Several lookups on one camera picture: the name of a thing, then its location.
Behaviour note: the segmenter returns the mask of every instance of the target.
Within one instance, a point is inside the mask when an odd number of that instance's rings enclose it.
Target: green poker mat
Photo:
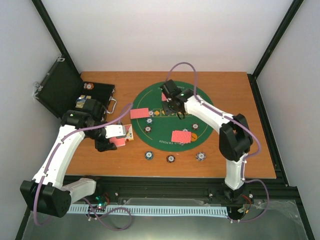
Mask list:
[[[192,84],[174,81],[176,85],[183,91],[185,89],[193,89]],[[199,118],[186,114],[184,119],[179,119],[176,113],[165,115],[162,108],[162,91],[160,86],[163,82],[155,83],[138,94],[133,102],[132,109],[148,108],[153,111],[152,123],[147,123],[147,118],[132,119],[132,127],[138,137],[149,146],[166,152],[182,152],[193,149],[202,144],[212,133],[211,126],[200,120]],[[205,101],[212,104],[208,95],[197,88],[197,94],[200,95]],[[198,124],[198,129],[193,129],[193,124]],[[151,127],[150,132],[146,132],[146,127]],[[192,132],[191,143],[180,144],[171,141],[172,132],[175,130],[184,130]]]

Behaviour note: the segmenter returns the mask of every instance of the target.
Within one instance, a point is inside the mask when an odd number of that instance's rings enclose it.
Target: orange wooden surface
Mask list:
[[[114,98],[118,103],[114,114],[108,121],[119,116],[127,103],[132,103],[146,87],[164,81],[167,72],[83,72],[84,81],[115,84]],[[171,79],[194,83],[193,72],[173,72]],[[198,87],[205,91],[213,104],[231,114],[243,114],[250,130],[258,137],[262,152],[249,158],[245,167],[248,178],[275,178],[270,153],[263,133],[256,104],[245,72],[199,72]],[[122,119],[123,124],[130,123],[129,114]],[[226,160],[219,152],[219,136],[211,136],[198,147],[172,152],[175,162],[168,163],[169,152],[152,148],[134,132],[134,140],[115,151],[98,152],[94,141],[85,139],[77,148],[67,169],[68,175],[99,176],[150,176],[150,177],[207,177],[223,178],[226,175]],[[257,150],[257,144],[251,147],[251,153]],[[153,151],[153,160],[145,159],[145,152]],[[206,159],[197,161],[198,152],[204,152]]]

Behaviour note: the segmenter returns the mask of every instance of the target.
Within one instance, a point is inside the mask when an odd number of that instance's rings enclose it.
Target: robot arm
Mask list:
[[[62,118],[58,137],[40,170],[34,175],[32,181],[23,181],[20,191],[30,209],[33,208],[35,193],[41,178],[44,177],[41,192],[38,199],[37,211],[40,213],[63,217],[70,205],[85,196],[92,195],[96,189],[96,181],[90,178],[81,178],[71,184],[63,186],[63,180],[69,163],[85,137],[95,140],[98,151],[115,150],[117,147],[110,143],[113,137],[125,137],[126,130],[122,125],[108,125],[95,130],[79,131],[70,135],[62,142],[62,139],[73,131],[94,126],[89,113],[68,111]],[[51,163],[46,169],[50,156]]]
[[[249,128],[246,118],[241,114],[233,116],[223,112],[204,101],[199,95],[197,95],[199,100],[196,99],[191,89],[181,91],[172,80],[166,81],[160,88],[167,98],[167,101],[162,102],[166,113],[178,113],[180,119],[185,117],[185,113],[191,114],[210,125],[219,134],[219,150],[226,158],[224,182],[231,190],[238,190],[244,184],[242,164],[248,155],[253,139],[242,128],[225,117],[228,116]],[[204,104],[222,113],[222,116],[205,107]]]

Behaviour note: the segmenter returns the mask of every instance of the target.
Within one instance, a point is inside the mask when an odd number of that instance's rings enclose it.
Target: black metal bracket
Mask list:
[[[162,106],[165,114],[167,113],[185,113],[184,103],[178,98],[182,93],[181,89],[176,85],[173,80],[165,81],[160,86],[164,96],[167,98],[168,102],[163,101]]]
[[[20,186],[20,192],[30,210],[34,207],[37,188],[38,183],[34,181],[23,181]],[[70,205],[69,191],[62,191],[51,184],[41,186],[37,206],[39,213],[62,218],[69,210]]]
[[[242,114],[233,116],[233,119],[249,129],[248,122]],[[231,121],[222,124],[219,130],[219,150],[229,161],[238,162],[244,153],[250,151],[253,142],[246,131]]]
[[[273,35],[273,38],[271,39],[268,47],[266,48],[264,54],[262,55],[258,65],[256,66],[254,72],[252,73],[254,80],[257,80],[259,74],[261,73],[262,69],[265,67],[271,54],[275,50],[276,46],[278,45],[280,39],[284,35],[285,31],[287,30],[288,26],[290,25],[292,19],[296,15],[296,13],[299,10],[303,1],[304,0],[293,0],[291,6],[289,7],[288,11],[286,12],[284,18],[282,19],[282,22],[280,23],[278,29],[276,30],[275,34]]]
[[[64,125],[71,125],[74,126],[76,129],[84,128],[87,126],[87,121],[91,120],[90,113],[82,112],[82,111],[75,111],[75,110],[68,110],[61,119],[61,126]]]

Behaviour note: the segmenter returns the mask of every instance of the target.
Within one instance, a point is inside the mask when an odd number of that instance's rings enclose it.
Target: white enclosure wall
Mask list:
[[[0,1],[0,239],[15,239],[26,210],[19,191],[43,164],[59,121],[33,100],[59,51],[30,0]]]
[[[258,78],[289,183],[320,239],[320,1],[306,0]]]
[[[43,0],[80,72],[252,73],[291,2]]]

